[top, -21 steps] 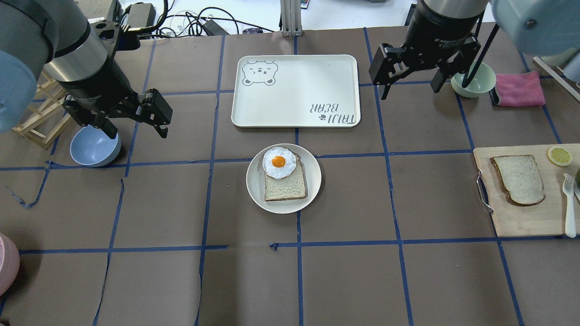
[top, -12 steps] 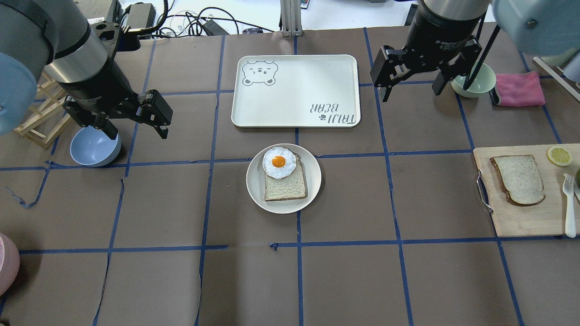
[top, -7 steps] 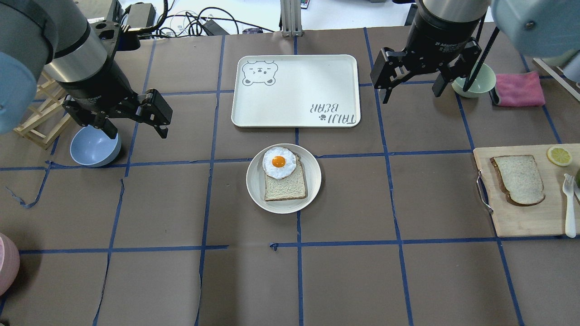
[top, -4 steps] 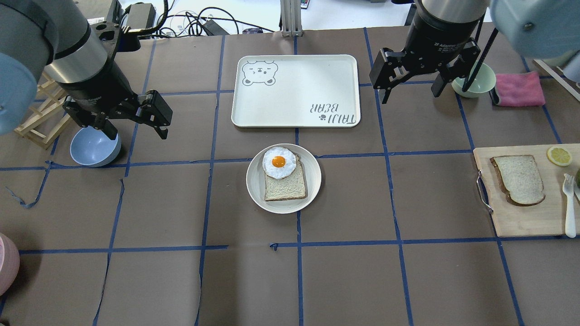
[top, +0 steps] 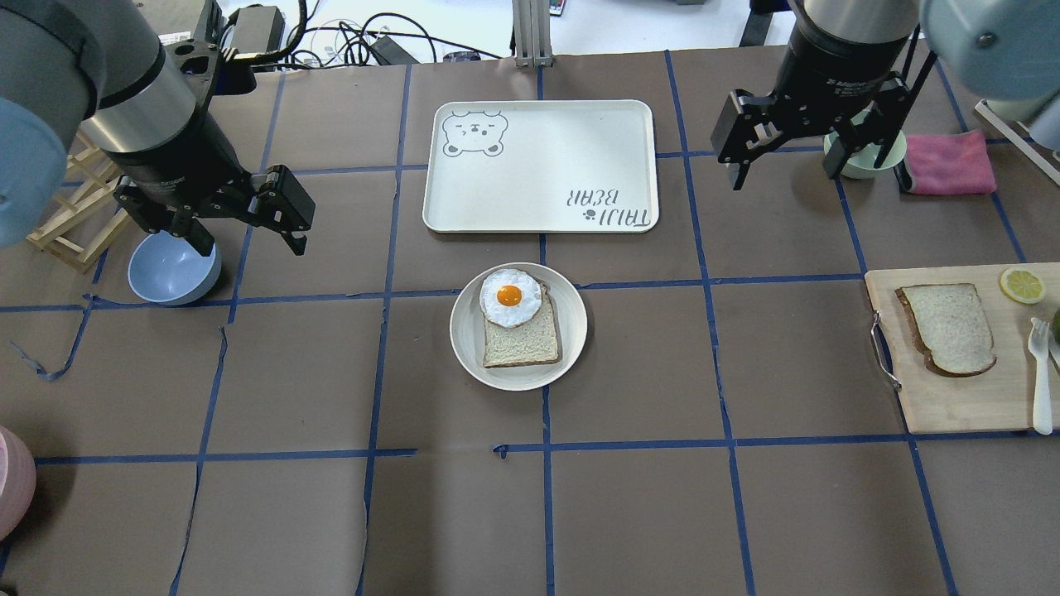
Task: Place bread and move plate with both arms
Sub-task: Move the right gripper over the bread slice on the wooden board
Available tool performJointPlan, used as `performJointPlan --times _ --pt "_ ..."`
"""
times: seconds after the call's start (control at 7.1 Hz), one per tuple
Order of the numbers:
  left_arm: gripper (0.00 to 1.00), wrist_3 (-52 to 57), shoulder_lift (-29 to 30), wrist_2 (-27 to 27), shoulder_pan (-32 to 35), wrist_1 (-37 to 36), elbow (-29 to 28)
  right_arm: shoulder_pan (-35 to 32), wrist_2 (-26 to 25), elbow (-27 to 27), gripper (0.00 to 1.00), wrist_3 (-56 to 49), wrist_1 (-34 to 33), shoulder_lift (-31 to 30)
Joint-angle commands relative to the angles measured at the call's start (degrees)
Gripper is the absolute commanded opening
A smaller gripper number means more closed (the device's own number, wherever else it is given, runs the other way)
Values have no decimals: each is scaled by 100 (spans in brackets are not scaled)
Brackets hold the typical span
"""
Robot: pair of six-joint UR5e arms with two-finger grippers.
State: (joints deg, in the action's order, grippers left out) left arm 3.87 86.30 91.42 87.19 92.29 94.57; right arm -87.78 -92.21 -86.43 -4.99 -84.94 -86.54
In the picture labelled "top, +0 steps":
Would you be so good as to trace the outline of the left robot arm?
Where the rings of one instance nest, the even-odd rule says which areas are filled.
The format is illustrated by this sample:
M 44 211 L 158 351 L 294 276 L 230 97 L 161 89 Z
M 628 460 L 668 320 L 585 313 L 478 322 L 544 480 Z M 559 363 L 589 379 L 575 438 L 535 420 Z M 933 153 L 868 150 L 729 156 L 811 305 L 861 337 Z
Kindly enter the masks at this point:
M 202 220 L 241 220 L 306 252 L 306 189 L 288 166 L 244 169 L 209 112 L 216 94 L 253 90 L 253 68 L 288 56 L 303 27 L 283 49 L 238 53 L 164 45 L 132 1 L 4 1 L 1 17 L 4 248 L 37 226 L 83 132 L 124 175 L 116 200 L 144 233 L 207 257 Z

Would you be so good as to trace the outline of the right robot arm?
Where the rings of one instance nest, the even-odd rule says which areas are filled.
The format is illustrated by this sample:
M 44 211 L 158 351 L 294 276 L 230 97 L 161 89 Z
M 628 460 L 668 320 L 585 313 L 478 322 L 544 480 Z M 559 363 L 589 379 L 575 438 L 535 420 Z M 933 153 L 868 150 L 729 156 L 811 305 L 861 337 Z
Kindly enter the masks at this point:
M 937 62 L 985 101 L 1040 103 L 1031 132 L 1058 146 L 1056 1 L 791 1 L 796 18 L 765 97 L 728 94 L 711 145 L 731 188 L 754 160 L 788 141 L 831 139 L 824 170 L 836 178 L 866 150 L 881 163 Z

